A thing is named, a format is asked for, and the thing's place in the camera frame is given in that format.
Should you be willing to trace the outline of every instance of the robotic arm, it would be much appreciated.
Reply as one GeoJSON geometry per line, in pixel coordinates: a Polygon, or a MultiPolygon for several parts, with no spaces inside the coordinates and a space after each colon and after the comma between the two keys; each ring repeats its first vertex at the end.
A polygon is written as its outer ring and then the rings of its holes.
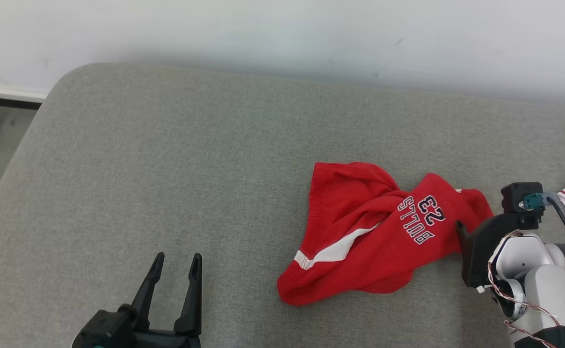
{"type": "Polygon", "coordinates": [[[534,233],[545,205],[539,183],[501,190],[504,213],[466,233],[458,223],[463,282],[489,290],[506,316],[513,348],[565,348],[565,244],[544,244],[534,233]]]}

